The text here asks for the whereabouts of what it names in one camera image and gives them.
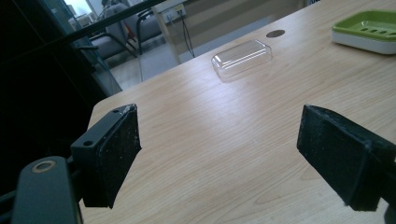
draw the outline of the wall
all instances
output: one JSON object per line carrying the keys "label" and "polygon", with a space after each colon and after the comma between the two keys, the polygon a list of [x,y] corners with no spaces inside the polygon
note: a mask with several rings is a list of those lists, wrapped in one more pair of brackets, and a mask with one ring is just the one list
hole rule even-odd
{"label": "wall", "polygon": [[[193,46],[198,47],[259,19],[276,21],[303,6],[302,0],[188,0],[184,3],[185,23]],[[171,23],[163,25],[167,30],[165,34],[169,35],[167,41],[174,45],[176,54],[186,52],[186,44],[179,34],[181,20],[174,21],[179,32]]]}

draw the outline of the office chair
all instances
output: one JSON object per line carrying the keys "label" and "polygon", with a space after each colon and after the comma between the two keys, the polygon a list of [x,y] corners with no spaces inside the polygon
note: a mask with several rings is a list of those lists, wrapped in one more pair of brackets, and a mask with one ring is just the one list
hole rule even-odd
{"label": "office chair", "polygon": [[[117,4],[108,8],[105,12],[105,18],[115,15],[116,13],[123,10]],[[98,48],[98,53],[103,59],[107,59],[111,56],[119,54],[127,50],[131,55],[136,57],[126,45],[135,47],[128,42],[127,34],[123,21],[115,22],[106,27],[106,32],[90,38],[92,44]]]}
{"label": "office chair", "polygon": [[[118,4],[120,8],[128,8],[124,4]],[[124,19],[125,24],[132,30],[135,37],[137,38],[137,44],[139,46],[139,54],[142,55],[142,43],[150,40],[153,37],[161,35],[160,25],[158,24],[157,18],[154,16],[151,8],[143,10],[140,13],[134,14],[131,17]]]}

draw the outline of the plastic lid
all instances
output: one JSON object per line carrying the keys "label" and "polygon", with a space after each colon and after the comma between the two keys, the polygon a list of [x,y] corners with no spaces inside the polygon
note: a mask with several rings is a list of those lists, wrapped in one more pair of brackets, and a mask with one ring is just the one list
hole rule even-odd
{"label": "plastic lid", "polygon": [[271,48],[259,40],[249,40],[212,58],[213,68],[219,77],[232,77],[242,71],[272,59]]}

